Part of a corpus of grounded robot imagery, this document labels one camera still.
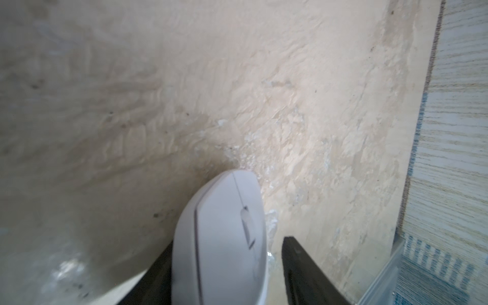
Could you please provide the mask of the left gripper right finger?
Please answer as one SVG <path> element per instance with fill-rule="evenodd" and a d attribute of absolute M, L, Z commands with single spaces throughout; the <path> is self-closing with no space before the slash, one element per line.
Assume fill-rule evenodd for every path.
<path fill-rule="evenodd" d="M 349 304 L 293 236 L 283 239 L 282 264 L 289 304 Z"/>

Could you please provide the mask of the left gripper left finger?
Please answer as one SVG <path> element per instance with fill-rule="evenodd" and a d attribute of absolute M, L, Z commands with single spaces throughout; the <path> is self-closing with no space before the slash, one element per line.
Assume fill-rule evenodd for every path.
<path fill-rule="evenodd" d="M 163 253 L 151 265 L 133 289 L 118 303 L 130 304 L 167 304 L 172 303 L 172 250 L 171 242 Z"/>

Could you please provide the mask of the white mouse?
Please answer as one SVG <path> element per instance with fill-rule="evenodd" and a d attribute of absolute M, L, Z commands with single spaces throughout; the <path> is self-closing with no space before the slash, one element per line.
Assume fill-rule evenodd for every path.
<path fill-rule="evenodd" d="M 264 304 L 268 241 L 254 172 L 228 170 L 181 213 L 172 250 L 173 304 Z"/>

